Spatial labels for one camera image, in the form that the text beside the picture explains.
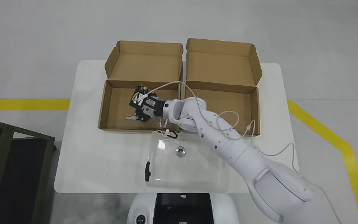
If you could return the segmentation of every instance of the clear plastic container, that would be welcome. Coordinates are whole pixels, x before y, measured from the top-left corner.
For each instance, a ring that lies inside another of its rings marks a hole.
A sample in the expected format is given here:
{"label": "clear plastic container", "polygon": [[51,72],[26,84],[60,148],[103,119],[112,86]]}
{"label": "clear plastic container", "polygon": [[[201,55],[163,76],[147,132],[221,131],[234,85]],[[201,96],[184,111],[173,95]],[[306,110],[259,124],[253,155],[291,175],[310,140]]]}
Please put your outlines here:
{"label": "clear plastic container", "polygon": [[197,134],[180,133],[172,139],[153,132],[148,161],[151,176],[147,186],[187,192],[228,191],[228,165]]}

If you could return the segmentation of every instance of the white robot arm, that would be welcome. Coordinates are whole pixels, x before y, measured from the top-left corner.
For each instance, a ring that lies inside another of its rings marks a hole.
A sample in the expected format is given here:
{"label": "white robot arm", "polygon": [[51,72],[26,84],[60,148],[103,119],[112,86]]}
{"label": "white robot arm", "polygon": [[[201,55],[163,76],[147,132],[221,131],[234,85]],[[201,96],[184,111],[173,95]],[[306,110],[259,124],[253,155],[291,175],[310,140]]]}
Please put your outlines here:
{"label": "white robot arm", "polygon": [[207,111],[204,100],[168,100],[163,117],[198,133],[240,173],[253,201],[268,218],[277,223],[337,223],[332,212],[316,202],[314,190],[303,178],[284,164],[268,160],[223,118]]}

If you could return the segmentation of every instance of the yellow tape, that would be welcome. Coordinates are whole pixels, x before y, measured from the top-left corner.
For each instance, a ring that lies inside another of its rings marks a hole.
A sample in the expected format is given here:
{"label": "yellow tape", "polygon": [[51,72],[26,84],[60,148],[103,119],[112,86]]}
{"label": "yellow tape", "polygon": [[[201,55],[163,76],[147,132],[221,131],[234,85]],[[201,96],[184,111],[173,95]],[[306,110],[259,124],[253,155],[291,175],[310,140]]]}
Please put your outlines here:
{"label": "yellow tape", "polygon": [[[68,110],[70,99],[0,99],[0,110]],[[358,205],[358,164],[353,148],[291,100],[289,111],[341,153]]]}
{"label": "yellow tape", "polygon": [[0,99],[0,110],[68,110],[70,99]]}
{"label": "yellow tape", "polygon": [[289,111],[293,116],[295,116],[305,125],[307,125],[310,129],[312,129],[314,132],[316,132],[319,136],[321,136],[331,145],[336,147],[342,153],[343,161],[345,163],[352,190],[356,198],[356,203],[358,205],[358,164],[354,155],[353,148],[342,138],[334,134],[316,118],[309,115],[306,111],[301,109],[291,100],[288,100],[288,106]]}

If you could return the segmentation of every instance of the gray floor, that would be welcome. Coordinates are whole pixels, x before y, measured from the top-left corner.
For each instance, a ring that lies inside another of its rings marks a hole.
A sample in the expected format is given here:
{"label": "gray floor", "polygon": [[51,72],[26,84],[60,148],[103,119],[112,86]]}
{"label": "gray floor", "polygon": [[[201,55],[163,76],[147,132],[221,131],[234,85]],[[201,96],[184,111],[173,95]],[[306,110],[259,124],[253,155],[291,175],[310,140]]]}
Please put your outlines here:
{"label": "gray floor", "polygon": [[[249,42],[260,62],[281,66],[287,98],[357,156],[357,36],[357,0],[1,1],[0,98],[70,98],[78,62],[106,59],[118,40]],[[0,111],[0,122],[57,141],[66,117],[66,111]],[[301,171],[324,187],[344,224],[357,223],[340,153],[297,118],[291,123]],[[44,223],[123,223],[133,195],[53,191],[56,153]],[[241,224],[272,223],[249,194],[232,196]]]}

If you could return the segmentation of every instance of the open cardboard box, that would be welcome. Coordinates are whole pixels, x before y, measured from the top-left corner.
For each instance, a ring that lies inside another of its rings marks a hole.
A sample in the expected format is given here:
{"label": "open cardboard box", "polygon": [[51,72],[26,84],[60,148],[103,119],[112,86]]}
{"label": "open cardboard box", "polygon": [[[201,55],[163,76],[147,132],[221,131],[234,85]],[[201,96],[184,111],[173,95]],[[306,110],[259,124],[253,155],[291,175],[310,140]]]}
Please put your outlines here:
{"label": "open cardboard box", "polygon": [[[105,64],[107,80],[103,90],[98,128],[119,131],[150,131],[159,127],[157,119],[143,123],[125,120],[135,109],[129,101],[138,85],[149,89],[178,81],[182,69],[182,44],[118,41]],[[156,91],[169,100],[180,97],[180,85],[172,84]]]}
{"label": "open cardboard box", "polygon": [[[186,84],[206,101],[207,110],[220,114],[232,110],[240,119],[235,127],[243,133],[255,120],[254,134],[260,134],[258,88],[262,71],[253,44],[217,40],[188,39]],[[191,92],[185,91],[185,98]],[[236,115],[223,114],[231,125]]]}

